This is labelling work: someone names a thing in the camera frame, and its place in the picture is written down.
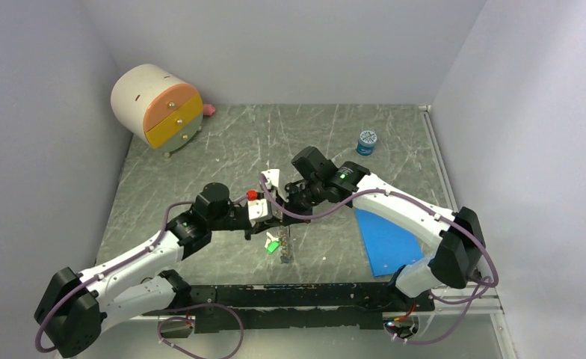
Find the green key tag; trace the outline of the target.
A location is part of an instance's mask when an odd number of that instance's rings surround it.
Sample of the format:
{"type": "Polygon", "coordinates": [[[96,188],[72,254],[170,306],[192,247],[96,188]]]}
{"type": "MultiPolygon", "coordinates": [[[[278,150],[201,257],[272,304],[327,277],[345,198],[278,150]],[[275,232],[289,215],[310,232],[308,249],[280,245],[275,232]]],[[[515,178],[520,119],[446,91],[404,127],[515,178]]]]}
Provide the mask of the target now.
{"type": "Polygon", "coordinates": [[[280,241],[277,239],[269,239],[266,243],[265,243],[265,251],[268,254],[272,254],[273,252],[275,252],[278,248],[280,247],[280,241]]]}

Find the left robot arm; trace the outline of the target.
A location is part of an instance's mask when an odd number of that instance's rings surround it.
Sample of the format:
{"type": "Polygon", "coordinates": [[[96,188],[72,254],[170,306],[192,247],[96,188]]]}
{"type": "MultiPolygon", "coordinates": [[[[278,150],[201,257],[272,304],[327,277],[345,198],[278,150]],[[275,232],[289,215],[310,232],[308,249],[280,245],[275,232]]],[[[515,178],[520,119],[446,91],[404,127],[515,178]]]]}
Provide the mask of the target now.
{"type": "Polygon", "coordinates": [[[69,267],[56,272],[34,313],[35,349],[73,358],[103,332],[140,314],[186,319],[189,311],[213,307],[171,266],[207,246],[217,231],[240,230],[250,239],[280,225],[272,209],[287,202],[287,195],[265,176],[260,187],[232,201],[224,184],[209,183],[174,218],[175,205],[169,205],[160,230],[133,249],[79,272],[69,267]]]}

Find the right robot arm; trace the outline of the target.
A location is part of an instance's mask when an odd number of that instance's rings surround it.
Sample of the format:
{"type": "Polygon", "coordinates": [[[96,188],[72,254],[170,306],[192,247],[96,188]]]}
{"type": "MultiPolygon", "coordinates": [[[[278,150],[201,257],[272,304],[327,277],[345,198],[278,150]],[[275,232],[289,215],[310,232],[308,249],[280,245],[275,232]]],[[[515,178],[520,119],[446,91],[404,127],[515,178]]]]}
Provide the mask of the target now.
{"type": "Polygon", "coordinates": [[[399,267],[389,282],[387,301],[406,310],[423,292],[440,285],[463,289],[485,258],[477,214],[435,206],[401,191],[356,162],[336,166],[313,146],[301,150],[292,165],[301,178],[282,184],[268,172],[260,175],[265,197],[285,219],[311,221],[312,210],[325,201],[378,215],[412,233],[423,257],[399,267]]]}

